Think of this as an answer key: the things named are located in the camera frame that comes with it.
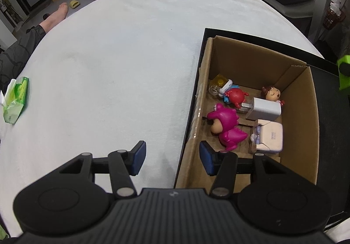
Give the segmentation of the magenta dinosaur costume figurine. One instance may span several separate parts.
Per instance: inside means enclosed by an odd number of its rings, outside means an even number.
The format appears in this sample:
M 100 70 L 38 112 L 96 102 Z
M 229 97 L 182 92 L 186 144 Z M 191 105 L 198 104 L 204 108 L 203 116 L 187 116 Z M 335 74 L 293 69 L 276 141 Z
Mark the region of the magenta dinosaur costume figurine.
M 238 128 L 237 111 L 226 108 L 222 103 L 215 104 L 213 111 L 209 112 L 206 118 L 212 121 L 211 133 L 218 136 L 226 151 L 236 150 L 238 144 L 248 137 L 246 132 Z

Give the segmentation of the pale purple box toy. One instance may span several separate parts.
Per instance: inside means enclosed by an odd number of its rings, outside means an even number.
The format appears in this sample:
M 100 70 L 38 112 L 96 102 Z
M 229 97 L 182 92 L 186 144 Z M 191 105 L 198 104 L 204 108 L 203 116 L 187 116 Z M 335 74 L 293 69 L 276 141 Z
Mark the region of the pale purple box toy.
M 257 119 L 250 135 L 250 153 L 279 153 L 283 150 L 283 125 Z

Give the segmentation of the white wall charger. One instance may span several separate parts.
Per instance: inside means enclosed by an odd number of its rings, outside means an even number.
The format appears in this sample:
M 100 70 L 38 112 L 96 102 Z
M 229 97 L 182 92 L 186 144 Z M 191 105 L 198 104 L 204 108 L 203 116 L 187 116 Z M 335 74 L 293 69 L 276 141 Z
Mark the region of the white wall charger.
M 261 98 L 253 98 L 251 103 L 242 103 L 238 111 L 245 114 L 245 119 L 253 121 L 257 119 L 275 121 L 282 112 L 281 104 Z

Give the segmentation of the blue figure with beer mug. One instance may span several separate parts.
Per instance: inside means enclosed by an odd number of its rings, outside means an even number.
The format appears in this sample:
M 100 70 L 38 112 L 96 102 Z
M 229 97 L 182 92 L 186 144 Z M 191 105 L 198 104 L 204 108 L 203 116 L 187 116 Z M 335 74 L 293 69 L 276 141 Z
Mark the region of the blue figure with beer mug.
M 209 83 L 208 91 L 215 97 L 222 98 L 226 104 L 233 104 L 240 108 L 246 102 L 249 93 L 244 92 L 238 85 L 233 84 L 231 79 L 218 74 Z

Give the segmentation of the brown hair girl figurine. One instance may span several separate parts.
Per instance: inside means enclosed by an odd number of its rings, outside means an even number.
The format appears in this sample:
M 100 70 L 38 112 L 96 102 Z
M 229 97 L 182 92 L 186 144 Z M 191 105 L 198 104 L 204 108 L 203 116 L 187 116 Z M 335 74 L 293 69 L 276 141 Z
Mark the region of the brown hair girl figurine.
M 262 88 L 261 96 L 267 101 L 277 102 L 284 106 L 285 102 L 281 100 L 281 91 L 274 86 L 267 86 Z

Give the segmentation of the brown cardboard box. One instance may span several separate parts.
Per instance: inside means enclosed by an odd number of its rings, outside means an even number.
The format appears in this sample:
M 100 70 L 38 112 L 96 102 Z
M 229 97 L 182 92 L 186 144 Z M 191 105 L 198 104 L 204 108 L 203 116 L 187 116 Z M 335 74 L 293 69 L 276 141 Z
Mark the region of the brown cardboard box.
M 213 184 L 199 144 L 241 158 L 265 153 L 316 183 L 319 115 L 311 68 L 266 47 L 222 36 L 202 48 L 191 126 L 175 186 Z

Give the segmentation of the black tray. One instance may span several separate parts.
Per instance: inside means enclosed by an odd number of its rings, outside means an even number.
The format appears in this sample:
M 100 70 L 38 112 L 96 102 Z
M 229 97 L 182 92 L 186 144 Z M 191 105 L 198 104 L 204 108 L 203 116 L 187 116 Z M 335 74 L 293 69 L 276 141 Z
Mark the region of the black tray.
M 209 81 L 221 74 L 258 97 L 275 86 L 285 105 L 283 150 L 275 159 L 324 189 L 336 220 L 349 216 L 349 96 L 339 90 L 335 64 L 292 46 L 252 35 L 207 28 L 175 186 L 209 189 L 199 144 L 216 150 L 222 145 L 210 133 L 204 117 L 219 99 L 209 93 Z

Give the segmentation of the green tissue pack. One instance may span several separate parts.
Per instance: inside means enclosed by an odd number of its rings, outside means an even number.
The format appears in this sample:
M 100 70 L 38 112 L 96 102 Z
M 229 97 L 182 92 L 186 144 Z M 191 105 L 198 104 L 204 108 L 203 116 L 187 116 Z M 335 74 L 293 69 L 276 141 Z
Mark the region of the green tissue pack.
M 5 93 L 1 91 L 3 120 L 15 124 L 27 104 L 29 78 L 12 79 Z

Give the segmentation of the person's leg dark pants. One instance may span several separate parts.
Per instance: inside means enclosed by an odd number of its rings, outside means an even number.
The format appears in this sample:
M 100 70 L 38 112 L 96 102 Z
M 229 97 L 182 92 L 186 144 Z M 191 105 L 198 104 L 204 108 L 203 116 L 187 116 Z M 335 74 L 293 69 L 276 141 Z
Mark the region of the person's leg dark pants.
M 45 35 L 45 30 L 40 25 L 32 27 L 28 33 L 1 53 L 1 91 L 6 91 L 10 81 L 20 75 Z

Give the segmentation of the green plastic house toy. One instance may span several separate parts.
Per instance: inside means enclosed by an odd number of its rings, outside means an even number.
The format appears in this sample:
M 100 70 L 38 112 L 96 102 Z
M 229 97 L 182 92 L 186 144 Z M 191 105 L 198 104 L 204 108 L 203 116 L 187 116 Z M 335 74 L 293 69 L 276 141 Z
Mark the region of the green plastic house toy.
M 339 90 L 349 93 L 350 88 L 350 55 L 345 55 L 337 61 L 339 72 Z

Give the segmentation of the bare foot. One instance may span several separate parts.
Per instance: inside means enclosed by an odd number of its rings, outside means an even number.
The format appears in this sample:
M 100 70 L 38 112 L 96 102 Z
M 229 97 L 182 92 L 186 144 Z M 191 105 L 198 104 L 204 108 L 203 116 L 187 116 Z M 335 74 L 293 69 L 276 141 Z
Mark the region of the bare foot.
M 48 33 L 52 28 L 57 26 L 60 22 L 62 22 L 68 14 L 68 5 L 67 3 L 61 3 L 56 11 L 52 14 L 45 14 L 43 16 L 43 21 L 39 23 L 39 25 L 43 28 L 45 33 Z

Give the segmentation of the yellow slipper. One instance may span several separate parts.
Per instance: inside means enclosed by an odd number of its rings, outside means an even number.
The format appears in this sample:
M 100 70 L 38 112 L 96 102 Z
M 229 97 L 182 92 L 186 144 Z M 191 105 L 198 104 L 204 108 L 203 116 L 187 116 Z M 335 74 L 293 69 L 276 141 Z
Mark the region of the yellow slipper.
M 71 0 L 69 3 L 69 6 L 71 9 L 75 9 L 75 8 L 79 7 L 79 5 L 80 5 L 80 2 L 77 0 Z

